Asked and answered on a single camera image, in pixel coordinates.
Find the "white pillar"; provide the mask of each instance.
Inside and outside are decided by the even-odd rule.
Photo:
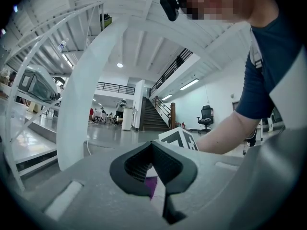
[[[96,85],[114,45],[128,27],[128,19],[121,17],[103,30],[85,50],[70,76],[57,127],[57,153],[62,171],[83,158]]]
[[[135,86],[134,101],[133,101],[133,107],[137,110],[137,112],[134,114],[134,120],[133,120],[133,126],[135,128],[140,128],[144,85],[145,85],[145,80],[141,80]]]

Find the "black camera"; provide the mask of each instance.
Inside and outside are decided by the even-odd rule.
[[[187,0],[160,0],[160,4],[164,9],[168,19],[170,21],[175,21],[179,15],[180,8],[186,8]]]
[[[179,4],[176,0],[160,0],[160,4],[164,9],[168,19],[175,21],[179,15]]]

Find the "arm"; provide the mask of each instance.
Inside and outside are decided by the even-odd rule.
[[[248,57],[238,107],[216,129],[196,142],[199,150],[219,154],[229,152],[253,132],[262,118],[271,115],[274,105],[263,83],[262,74]]]
[[[259,119],[251,119],[234,111],[217,128],[197,142],[200,151],[224,154],[236,148],[257,127]]]

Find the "balcony railing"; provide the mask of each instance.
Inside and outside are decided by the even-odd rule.
[[[111,91],[111,92],[117,92],[117,93],[123,93],[123,94],[131,94],[134,95],[135,88],[118,85],[118,84],[112,84],[112,83],[106,83],[106,82],[98,82],[97,90],[104,90],[104,91]]]
[[[193,54],[193,52],[188,49],[184,49],[170,65],[170,67],[165,71],[162,77],[155,83],[155,85],[150,89],[150,96]]]

